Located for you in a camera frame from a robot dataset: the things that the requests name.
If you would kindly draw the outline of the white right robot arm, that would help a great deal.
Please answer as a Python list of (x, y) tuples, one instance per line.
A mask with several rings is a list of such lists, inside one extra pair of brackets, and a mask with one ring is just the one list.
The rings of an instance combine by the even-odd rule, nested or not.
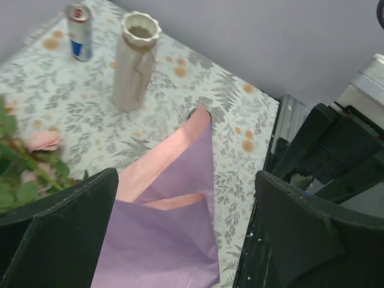
[(272, 174), (312, 176), (316, 196), (341, 204), (383, 182), (383, 128), (353, 106), (316, 105)]

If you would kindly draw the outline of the purple pink wrapping paper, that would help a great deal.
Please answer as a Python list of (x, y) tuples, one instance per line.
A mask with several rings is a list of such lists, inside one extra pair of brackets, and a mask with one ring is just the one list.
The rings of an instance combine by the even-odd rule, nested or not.
[(186, 123), (119, 173), (92, 287), (212, 287), (220, 280), (214, 235), (211, 116)]

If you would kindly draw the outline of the artificial flower bouquet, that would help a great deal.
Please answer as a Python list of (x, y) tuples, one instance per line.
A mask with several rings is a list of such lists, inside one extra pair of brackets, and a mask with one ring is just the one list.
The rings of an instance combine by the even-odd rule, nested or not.
[(25, 206), (78, 184), (89, 177), (70, 176), (62, 160), (58, 130), (36, 131), (27, 139), (17, 136), (14, 106), (1, 95), (1, 212)]

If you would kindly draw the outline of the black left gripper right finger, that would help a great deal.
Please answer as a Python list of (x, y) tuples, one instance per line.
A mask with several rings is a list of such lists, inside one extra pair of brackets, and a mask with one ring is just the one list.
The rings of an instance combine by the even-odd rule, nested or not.
[(255, 188), (281, 287), (383, 287), (383, 219), (262, 170)]

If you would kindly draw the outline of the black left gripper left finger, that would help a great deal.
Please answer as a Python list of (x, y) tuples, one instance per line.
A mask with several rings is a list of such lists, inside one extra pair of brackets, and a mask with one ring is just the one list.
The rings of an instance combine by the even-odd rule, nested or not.
[(117, 187), (108, 168), (1, 213), (1, 287), (90, 287)]

